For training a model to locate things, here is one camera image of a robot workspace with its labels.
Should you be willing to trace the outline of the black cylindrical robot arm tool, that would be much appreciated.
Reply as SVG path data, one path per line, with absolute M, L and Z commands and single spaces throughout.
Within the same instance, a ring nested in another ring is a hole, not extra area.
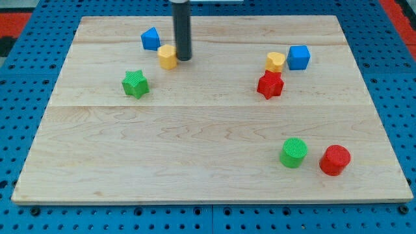
M 171 0 L 177 58 L 188 61 L 192 58 L 192 40 L 190 23 L 190 1 Z

